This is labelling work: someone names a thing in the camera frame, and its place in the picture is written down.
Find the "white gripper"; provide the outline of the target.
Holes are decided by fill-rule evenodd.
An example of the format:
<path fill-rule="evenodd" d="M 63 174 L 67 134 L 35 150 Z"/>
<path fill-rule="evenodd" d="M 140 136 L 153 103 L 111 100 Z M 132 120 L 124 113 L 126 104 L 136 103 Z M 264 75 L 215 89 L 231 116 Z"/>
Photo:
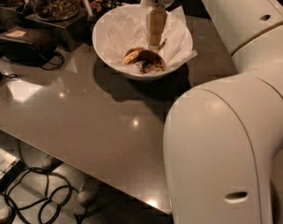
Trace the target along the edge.
<path fill-rule="evenodd" d="M 150 46 L 159 46 L 167 20 L 164 7 L 171 6 L 175 0 L 141 0 L 142 7 L 152 7 L 148 14 L 148 39 Z"/>

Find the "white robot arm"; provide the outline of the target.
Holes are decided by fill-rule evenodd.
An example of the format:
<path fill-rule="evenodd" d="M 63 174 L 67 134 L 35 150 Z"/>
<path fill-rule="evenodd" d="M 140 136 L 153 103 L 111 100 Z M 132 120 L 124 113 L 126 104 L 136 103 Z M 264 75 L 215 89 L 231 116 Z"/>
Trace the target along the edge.
<path fill-rule="evenodd" d="M 237 70 L 173 104 L 163 158 L 175 224 L 273 224 L 270 174 L 283 148 L 283 6 L 201 0 Z"/>

